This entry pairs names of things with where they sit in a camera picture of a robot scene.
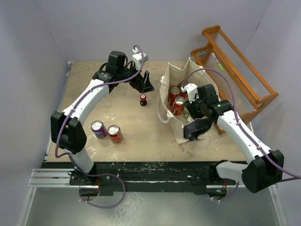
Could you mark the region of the cream canvas tote bag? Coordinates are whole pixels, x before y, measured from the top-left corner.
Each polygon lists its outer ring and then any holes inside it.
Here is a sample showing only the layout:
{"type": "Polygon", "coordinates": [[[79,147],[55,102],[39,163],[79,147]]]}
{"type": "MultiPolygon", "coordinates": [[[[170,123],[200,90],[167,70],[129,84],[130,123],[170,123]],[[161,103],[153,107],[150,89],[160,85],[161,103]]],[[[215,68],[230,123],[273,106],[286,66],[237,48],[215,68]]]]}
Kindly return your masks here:
{"type": "Polygon", "coordinates": [[[168,103],[170,89],[178,86],[191,72],[199,68],[201,66],[194,63],[191,59],[187,60],[182,69],[169,63],[164,75],[160,78],[157,114],[162,123],[171,125],[178,144],[201,139],[201,135],[210,130],[213,124],[207,118],[196,118],[189,122],[184,114],[174,115],[172,107],[168,103]]]}

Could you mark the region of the red cola can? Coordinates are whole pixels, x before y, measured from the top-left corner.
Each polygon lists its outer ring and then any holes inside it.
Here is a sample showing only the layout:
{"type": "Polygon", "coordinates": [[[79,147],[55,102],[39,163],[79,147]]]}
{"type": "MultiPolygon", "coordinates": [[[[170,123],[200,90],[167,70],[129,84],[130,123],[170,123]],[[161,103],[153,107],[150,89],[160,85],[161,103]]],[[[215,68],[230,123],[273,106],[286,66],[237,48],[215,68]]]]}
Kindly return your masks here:
{"type": "Polygon", "coordinates": [[[168,94],[168,103],[169,105],[174,104],[174,100],[181,94],[181,91],[178,87],[171,87],[169,94],[168,94]]]}

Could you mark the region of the clear bottle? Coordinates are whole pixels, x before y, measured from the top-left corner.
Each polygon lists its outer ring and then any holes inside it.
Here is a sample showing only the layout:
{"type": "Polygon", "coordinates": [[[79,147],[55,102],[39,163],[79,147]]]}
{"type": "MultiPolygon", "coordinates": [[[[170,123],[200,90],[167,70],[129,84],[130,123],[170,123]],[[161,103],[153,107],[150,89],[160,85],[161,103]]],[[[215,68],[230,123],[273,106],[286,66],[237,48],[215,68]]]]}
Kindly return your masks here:
{"type": "Polygon", "coordinates": [[[192,122],[192,121],[194,120],[194,119],[191,117],[190,114],[185,114],[184,117],[186,118],[186,120],[187,120],[188,122],[192,122]]]}

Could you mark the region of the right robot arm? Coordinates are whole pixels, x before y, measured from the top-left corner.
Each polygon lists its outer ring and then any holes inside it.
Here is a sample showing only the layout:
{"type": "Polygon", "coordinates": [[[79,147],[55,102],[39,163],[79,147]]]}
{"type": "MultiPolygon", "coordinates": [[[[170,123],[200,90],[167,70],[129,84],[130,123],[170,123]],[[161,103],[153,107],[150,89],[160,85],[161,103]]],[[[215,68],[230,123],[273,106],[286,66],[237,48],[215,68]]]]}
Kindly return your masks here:
{"type": "Polygon", "coordinates": [[[185,106],[191,116],[201,119],[204,116],[223,129],[243,153],[246,164],[219,161],[212,166],[209,179],[220,184],[225,179],[242,182],[251,193],[261,191],[281,181],[284,155],[271,150],[244,124],[235,113],[232,104],[219,100],[212,84],[198,87],[189,83],[181,88],[187,93],[185,106]]]}

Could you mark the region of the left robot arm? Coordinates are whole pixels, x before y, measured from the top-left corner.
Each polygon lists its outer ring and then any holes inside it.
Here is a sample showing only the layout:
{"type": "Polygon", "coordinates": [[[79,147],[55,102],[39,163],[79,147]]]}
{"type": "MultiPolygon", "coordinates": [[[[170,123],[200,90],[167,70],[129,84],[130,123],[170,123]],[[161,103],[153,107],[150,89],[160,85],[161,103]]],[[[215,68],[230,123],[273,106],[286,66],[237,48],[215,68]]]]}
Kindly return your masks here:
{"type": "Polygon", "coordinates": [[[83,124],[87,117],[120,83],[129,83],[141,94],[154,91],[149,72],[141,75],[143,64],[148,60],[147,54],[137,46],[134,46],[133,52],[129,61],[125,53],[112,51],[83,93],[69,107],[62,112],[53,112],[50,117],[55,157],[62,157],[58,150],[63,149],[63,154],[72,160],[76,170],[81,171],[80,179],[87,185],[93,184],[97,178],[95,163],[85,148],[87,136],[83,124]]]}

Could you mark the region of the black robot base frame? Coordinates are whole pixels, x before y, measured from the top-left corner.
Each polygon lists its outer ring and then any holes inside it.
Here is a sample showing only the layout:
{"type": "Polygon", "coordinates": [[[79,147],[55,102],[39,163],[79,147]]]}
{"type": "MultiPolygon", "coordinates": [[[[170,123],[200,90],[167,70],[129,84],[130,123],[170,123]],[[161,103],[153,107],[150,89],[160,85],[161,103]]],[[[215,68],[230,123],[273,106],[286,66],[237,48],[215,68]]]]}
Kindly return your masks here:
{"type": "Polygon", "coordinates": [[[225,196],[230,179],[212,175],[212,161],[161,161],[161,162],[96,162],[91,178],[75,170],[70,162],[44,162],[42,169],[65,170],[69,185],[100,189],[101,196],[114,192],[193,193],[225,196]]]}

